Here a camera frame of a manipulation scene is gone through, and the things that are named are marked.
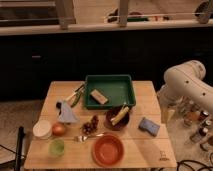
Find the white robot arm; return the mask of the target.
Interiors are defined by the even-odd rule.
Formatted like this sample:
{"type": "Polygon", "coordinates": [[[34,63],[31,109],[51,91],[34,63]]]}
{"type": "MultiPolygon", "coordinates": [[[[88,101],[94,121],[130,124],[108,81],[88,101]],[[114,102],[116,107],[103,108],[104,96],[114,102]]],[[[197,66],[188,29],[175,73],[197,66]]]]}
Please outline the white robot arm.
{"type": "Polygon", "coordinates": [[[213,86],[203,82],[205,66],[198,60],[190,60],[168,68],[164,72],[164,84],[157,92],[161,109],[161,121],[168,121],[168,108],[187,97],[210,114],[213,114],[213,86]]]}

